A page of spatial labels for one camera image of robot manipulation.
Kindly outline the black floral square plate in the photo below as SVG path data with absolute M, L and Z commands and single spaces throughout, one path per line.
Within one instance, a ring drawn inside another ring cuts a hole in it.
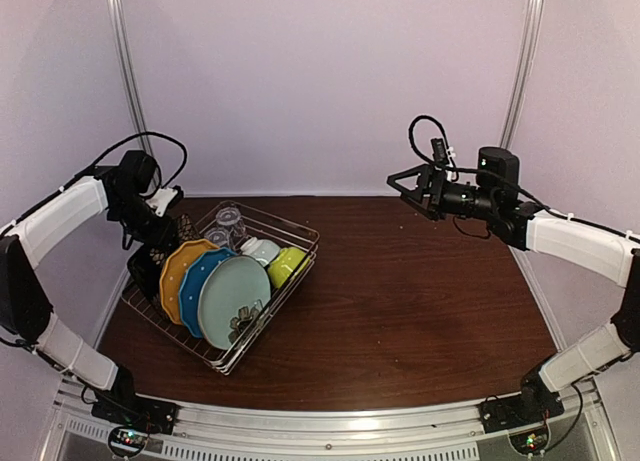
M 188 214 L 180 214 L 174 221 L 177 234 L 168 247 L 157 248 L 143 244 L 127 261 L 127 268 L 134 284 L 164 319 L 167 319 L 168 315 L 161 306 L 159 294 L 160 276 L 164 265 L 168 257 L 185 242 L 200 238 L 200 232 Z

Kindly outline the yellow dotted scalloped plate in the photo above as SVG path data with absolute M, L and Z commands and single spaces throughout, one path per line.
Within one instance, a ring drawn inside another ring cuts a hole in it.
M 179 290 L 187 269 L 205 252 L 218 249 L 207 239 L 183 243 L 166 260 L 159 280 L 160 302 L 170 321 L 182 325 Z

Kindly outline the blue dotted scalloped plate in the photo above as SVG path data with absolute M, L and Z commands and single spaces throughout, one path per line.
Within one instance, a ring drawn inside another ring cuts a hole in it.
M 185 272 L 179 289 L 180 318 L 194 338 L 203 338 L 198 322 L 198 306 L 204 283 L 221 262 L 235 255 L 226 247 L 206 251 Z

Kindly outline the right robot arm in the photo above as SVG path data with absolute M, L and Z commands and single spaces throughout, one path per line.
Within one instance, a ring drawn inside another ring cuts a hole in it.
M 519 159 L 506 149 L 483 147 L 472 184 L 454 182 L 442 142 L 437 158 L 392 174 L 387 183 L 425 217 L 485 222 L 489 234 L 520 251 L 552 256 L 594 272 L 623 288 L 610 320 L 532 369 L 521 381 L 512 411 L 530 423 L 551 411 L 558 392 L 639 351 L 639 242 L 631 234 L 561 215 L 518 184 Z

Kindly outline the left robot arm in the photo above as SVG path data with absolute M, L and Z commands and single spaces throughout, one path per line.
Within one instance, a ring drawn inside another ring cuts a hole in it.
M 170 252 L 178 224 L 169 211 L 183 198 L 173 182 L 149 187 L 156 160 L 141 150 L 115 165 L 92 163 L 1 231 L 1 325 L 14 346 L 29 350 L 103 398 L 123 425 L 137 423 L 144 405 L 131 372 L 100 354 L 56 312 L 38 270 L 67 238 L 103 216 L 145 247 Z

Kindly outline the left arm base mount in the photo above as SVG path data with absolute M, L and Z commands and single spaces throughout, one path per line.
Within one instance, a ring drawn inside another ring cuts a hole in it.
M 173 433 L 178 405 L 149 397 L 137 397 L 132 407 L 99 398 L 91 408 L 94 418 L 148 434 Z

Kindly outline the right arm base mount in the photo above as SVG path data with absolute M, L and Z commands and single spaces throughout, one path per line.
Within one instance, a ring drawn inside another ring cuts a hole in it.
M 542 406 L 527 407 L 521 394 L 505 397 L 489 396 L 478 406 L 480 420 L 486 434 L 512 430 L 530 424 L 542 423 L 545 419 L 564 413 L 561 401 L 552 396 Z

